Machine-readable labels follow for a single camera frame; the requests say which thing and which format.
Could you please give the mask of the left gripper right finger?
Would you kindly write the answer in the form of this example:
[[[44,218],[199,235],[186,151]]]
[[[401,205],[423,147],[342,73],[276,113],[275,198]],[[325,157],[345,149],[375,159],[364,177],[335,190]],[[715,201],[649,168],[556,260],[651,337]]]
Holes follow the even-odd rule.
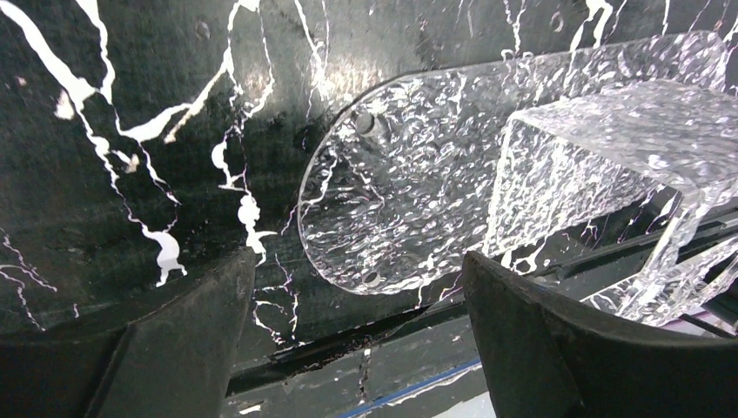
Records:
[[[737,341],[625,320],[476,252],[461,279],[498,417],[734,417]]]

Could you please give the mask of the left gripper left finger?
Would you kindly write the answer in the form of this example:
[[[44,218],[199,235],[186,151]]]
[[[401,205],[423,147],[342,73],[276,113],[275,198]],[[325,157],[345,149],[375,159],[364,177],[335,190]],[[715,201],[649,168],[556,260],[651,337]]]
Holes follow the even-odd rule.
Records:
[[[3,335],[2,416],[218,416],[255,266],[244,249],[49,331]]]

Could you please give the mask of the clear textured oval tray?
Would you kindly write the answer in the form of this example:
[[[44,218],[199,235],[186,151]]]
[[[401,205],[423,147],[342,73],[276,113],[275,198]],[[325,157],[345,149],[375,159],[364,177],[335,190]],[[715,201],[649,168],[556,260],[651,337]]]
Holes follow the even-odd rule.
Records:
[[[305,170],[305,255],[350,293],[424,287],[484,244],[501,132],[514,111],[658,78],[720,89],[727,55],[718,35],[700,30],[382,84],[337,118]]]

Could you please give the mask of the clear textured acrylic holder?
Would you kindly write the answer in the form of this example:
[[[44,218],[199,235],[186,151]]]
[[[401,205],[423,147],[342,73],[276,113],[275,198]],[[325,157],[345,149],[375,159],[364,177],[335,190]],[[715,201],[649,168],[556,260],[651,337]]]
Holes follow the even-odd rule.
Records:
[[[659,187],[674,196],[644,266],[585,303],[661,326],[726,291],[737,273],[733,238],[678,258],[708,212],[737,194],[734,96],[660,79],[513,112],[482,251],[510,252]]]

